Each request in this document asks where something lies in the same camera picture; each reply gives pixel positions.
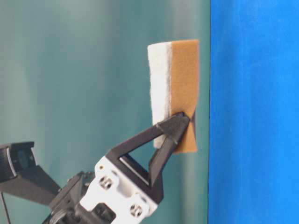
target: blue surface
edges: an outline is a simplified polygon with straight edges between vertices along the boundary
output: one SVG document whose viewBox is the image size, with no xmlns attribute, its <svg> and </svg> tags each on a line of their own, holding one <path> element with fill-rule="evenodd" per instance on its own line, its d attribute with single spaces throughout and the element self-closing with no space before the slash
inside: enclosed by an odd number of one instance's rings
<svg viewBox="0 0 299 224">
<path fill-rule="evenodd" d="M 210 224 L 299 223 L 299 2 L 211 1 Z"/>
</svg>

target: metal screw head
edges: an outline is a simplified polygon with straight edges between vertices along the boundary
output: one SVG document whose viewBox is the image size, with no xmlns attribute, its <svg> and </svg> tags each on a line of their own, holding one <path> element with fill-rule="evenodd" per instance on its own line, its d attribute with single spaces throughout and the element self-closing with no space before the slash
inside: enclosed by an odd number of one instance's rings
<svg viewBox="0 0 299 224">
<path fill-rule="evenodd" d="M 142 214 L 142 208 L 137 204 L 133 204 L 130 208 L 130 213 L 132 216 L 138 218 Z"/>
<path fill-rule="evenodd" d="M 110 178 L 108 178 L 107 176 L 104 176 L 100 179 L 100 186 L 102 188 L 104 188 L 105 190 L 108 190 L 109 188 L 111 188 L 113 182 Z"/>
</svg>

